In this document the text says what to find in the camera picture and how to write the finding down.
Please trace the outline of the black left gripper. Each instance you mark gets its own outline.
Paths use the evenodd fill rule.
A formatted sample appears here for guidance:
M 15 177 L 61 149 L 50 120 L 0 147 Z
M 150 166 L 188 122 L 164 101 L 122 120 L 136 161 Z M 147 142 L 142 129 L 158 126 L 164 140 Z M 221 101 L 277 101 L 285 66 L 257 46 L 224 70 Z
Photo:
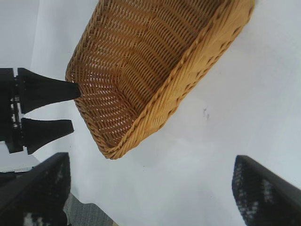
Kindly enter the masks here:
M 25 68 L 17 69 L 16 80 L 22 113 L 81 97 L 77 83 L 51 79 Z M 24 145 L 30 155 L 44 145 L 74 132 L 71 120 L 40 121 L 22 118 L 20 122 L 16 80 L 12 68 L 1 68 L 0 140 L 5 142 L 9 153 L 22 152 Z

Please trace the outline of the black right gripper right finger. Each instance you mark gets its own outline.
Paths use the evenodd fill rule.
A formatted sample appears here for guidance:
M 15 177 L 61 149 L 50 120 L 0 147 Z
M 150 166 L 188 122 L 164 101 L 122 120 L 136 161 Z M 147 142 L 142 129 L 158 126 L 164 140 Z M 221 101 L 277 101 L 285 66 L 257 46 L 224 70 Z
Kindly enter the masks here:
M 247 226 L 299 226 L 301 191 L 246 155 L 238 155 L 232 193 Z

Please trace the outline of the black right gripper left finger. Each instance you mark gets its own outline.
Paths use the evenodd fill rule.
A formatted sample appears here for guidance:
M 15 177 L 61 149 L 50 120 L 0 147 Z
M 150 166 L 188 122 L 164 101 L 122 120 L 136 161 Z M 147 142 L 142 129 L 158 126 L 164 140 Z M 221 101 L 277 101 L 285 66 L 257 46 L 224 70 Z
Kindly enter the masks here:
M 56 153 L 29 171 L 0 174 L 2 226 L 68 226 L 63 208 L 71 190 L 68 153 Z

